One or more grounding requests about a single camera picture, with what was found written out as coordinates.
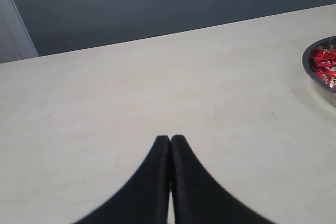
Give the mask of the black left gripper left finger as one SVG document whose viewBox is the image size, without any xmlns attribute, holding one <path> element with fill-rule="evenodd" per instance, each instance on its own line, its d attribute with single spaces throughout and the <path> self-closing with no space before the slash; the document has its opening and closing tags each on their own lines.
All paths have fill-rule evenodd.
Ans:
<svg viewBox="0 0 336 224">
<path fill-rule="evenodd" d="M 171 142 L 161 135 L 123 187 L 77 223 L 167 223 L 170 182 Z"/>
</svg>

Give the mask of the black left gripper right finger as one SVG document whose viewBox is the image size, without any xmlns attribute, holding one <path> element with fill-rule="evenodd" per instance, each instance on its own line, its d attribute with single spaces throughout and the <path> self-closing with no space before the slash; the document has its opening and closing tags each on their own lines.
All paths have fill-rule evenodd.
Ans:
<svg viewBox="0 0 336 224">
<path fill-rule="evenodd" d="M 226 191 L 204 168 L 186 138 L 171 139 L 176 223 L 270 223 Z"/>
</svg>

